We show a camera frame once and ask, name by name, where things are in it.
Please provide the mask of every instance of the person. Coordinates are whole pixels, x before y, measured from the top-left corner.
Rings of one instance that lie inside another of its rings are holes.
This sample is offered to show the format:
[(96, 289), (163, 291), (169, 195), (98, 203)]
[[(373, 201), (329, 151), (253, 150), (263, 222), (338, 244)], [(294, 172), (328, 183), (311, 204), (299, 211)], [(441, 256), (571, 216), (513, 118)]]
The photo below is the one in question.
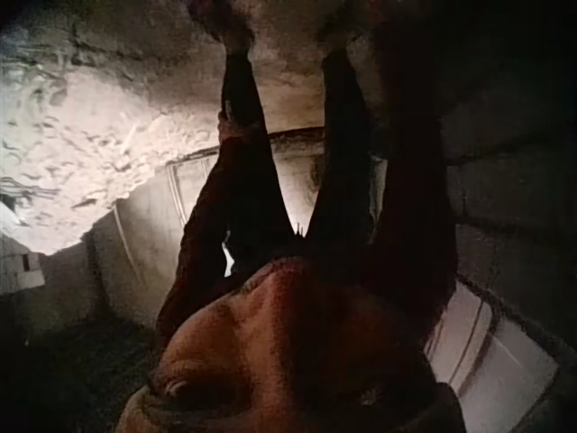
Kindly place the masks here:
[[(373, 30), (391, 142), (378, 221), (371, 118), (345, 45), (331, 42), (325, 176), (302, 237), (280, 192), (252, 33), (226, 2), (189, 10), (226, 49), (220, 151), (158, 317), (160, 362), (117, 431), (464, 431), (424, 355), (454, 291), (456, 252), (418, 26)], [(226, 278), (223, 244), (234, 258)]]

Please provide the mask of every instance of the dark sleeve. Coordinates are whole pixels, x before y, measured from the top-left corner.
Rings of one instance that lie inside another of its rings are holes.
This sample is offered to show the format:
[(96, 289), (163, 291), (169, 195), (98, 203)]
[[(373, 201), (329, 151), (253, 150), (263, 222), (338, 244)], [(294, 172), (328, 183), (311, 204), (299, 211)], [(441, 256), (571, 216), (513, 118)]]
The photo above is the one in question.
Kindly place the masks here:
[(393, 148), (371, 283), (408, 313), (422, 341), (454, 292), (457, 264), (429, 42), (424, 29), (409, 25), (375, 32)]
[(180, 325), (195, 311), (214, 300), (216, 284), (223, 279), (226, 237), (231, 196), (246, 152), (246, 143), (231, 138), (221, 144), (211, 170), (180, 242), (179, 262), (172, 289), (158, 315), (156, 330), (166, 345)]

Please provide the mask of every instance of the dark clothing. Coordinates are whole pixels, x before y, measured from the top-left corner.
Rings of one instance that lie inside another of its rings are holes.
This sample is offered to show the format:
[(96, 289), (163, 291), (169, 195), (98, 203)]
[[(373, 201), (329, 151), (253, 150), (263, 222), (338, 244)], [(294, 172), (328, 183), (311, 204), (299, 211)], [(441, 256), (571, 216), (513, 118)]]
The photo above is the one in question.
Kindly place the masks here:
[[(222, 143), (185, 226), (176, 280), (159, 314), (164, 343), (191, 314), (281, 255), (309, 256), (400, 306), (422, 343), (433, 330), (453, 294), (456, 267), (437, 121), (429, 116), (419, 117), (419, 125), (401, 123), (375, 226), (367, 107), (344, 50), (324, 60), (323, 72), (327, 165), (307, 236), (292, 230), (266, 134), (256, 143)], [(223, 111), (239, 125), (264, 125), (245, 56), (226, 60)], [(235, 260), (226, 279), (223, 243)]]

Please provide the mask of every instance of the hand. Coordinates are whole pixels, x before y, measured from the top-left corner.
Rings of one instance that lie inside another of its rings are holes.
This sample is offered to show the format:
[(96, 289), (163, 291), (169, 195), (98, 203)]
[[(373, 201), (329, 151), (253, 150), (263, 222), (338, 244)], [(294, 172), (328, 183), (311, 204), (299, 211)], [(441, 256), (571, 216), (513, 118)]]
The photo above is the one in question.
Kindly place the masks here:
[(227, 119), (223, 112), (218, 114), (218, 142), (221, 144), (230, 138), (240, 138), (245, 143), (250, 143), (259, 135), (266, 136), (266, 131), (261, 124), (240, 126), (236, 122)]

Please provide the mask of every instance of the rough stone surface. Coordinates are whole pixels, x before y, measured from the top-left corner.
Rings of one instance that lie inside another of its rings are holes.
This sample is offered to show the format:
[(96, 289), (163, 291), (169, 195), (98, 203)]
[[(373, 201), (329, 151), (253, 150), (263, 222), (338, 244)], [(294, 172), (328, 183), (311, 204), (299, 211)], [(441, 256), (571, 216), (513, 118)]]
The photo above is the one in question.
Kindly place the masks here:
[(447, 158), (479, 154), (566, 120), (566, 87), (559, 71), (541, 62), (519, 62), (500, 71), (443, 117)]
[(490, 289), (524, 317), (577, 345), (577, 292), (568, 253), (559, 247), (509, 239)]
[(566, 233), (567, 175), (562, 162), (557, 150), (534, 147), (464, 165), (467, 214), (502, 225)]
[[(179, 0), (53, 3), (0, 37), (2, 190), (18, 197), (20, 220), (3, 230), (42, 253), (76, 243), (166, 162), (216, 145), (224, 72), (223, 49)], [(256, 33), (271, 132), (322, 125), (314, 37), (339, 3), (234, 2)], [(360, 69), (372, 67), (368, 52), (355, 43)]]
[(496, 269), (502, 240), (466, 225), (457, 226), (456, 239), (458, 272), (479, 287), (487, 288)]

